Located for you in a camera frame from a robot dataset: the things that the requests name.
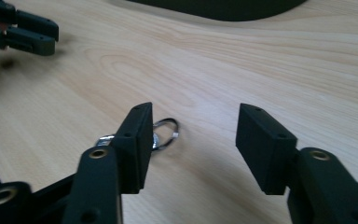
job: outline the black object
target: black object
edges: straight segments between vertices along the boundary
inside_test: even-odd
[[[253,21],[281,14],[306,0],[129,0],[217,21]]]
[[[145,186],[152,147],[152,104],[137,105],[108,146],[83,153],[74,175],[35,193],[0,182],[0,223],[122,223],[121,194]]]
[[[319,148],[296,149],[296,137],[266,111],[241,104],[236,145],[259,187],[290,188],[293,223],[358,223],[358,183],[339,160]]]
[[[59,27],[49,19],[16,10],[11,4],[0,1],[0,49],[9,46],[33,54],[49,56],[55,52],[59,40]]]

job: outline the key ring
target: key ring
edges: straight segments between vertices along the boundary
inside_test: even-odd
[[[174,125],[172,136],[166,142],[164,142],[163,144],[160,144],[158,135],[156,133],[153,133],[152,151],[163,150],[163,149],[167,148],[170,144],[173,143],[173,141],[176,138],[179,137],[179,123],[178,123],[178,121],[176,121],[176,119],[173,119],[173,118],[166,118],[166,119],[157,121],[156,123],[153,124],[153,130],[156,130],[158,127],[161,127],[161,126],[169,124],[169,123]],[[98,139],[95,146],[96,147],[108,146],[114,137],[115,137],[114,133],[105,135]]]

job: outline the wooden table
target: wooden table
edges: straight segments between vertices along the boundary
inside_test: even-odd
[[[178,141],[152,157],[125,223],[290,223],[235,148],[240,103],[326,149],[358,180],[358,1],[310,0],[222,22],[121,0],[12,0],[60,25],[56,54],[0,51],[0,178],[41,189],[129,110],[154,104]]]

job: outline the table surface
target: table surface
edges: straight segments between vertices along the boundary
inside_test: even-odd
[[[290,223],[235,147],[240,103],[326,149],[358,181],[358,1],[310,0],[281,15],[211,21],[121,0],[13,0],[60,26],[56,54],[0,50],[0,178],[41,189],[130,109],[179,120],[152,156],[125,223]]]

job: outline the wood grain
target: wood grain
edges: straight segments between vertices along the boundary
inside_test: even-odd
[[[56,21],[51,57],[0,51],[0,178],[41,189],[152,102],[179,140],[154,155],[125,223],[290,223],[235,148],[240,103],[286,126],[298,148],[336,154],[358,180],[358,1],[311,0],[260,21],[221,22],[121,0],[22,0]]]

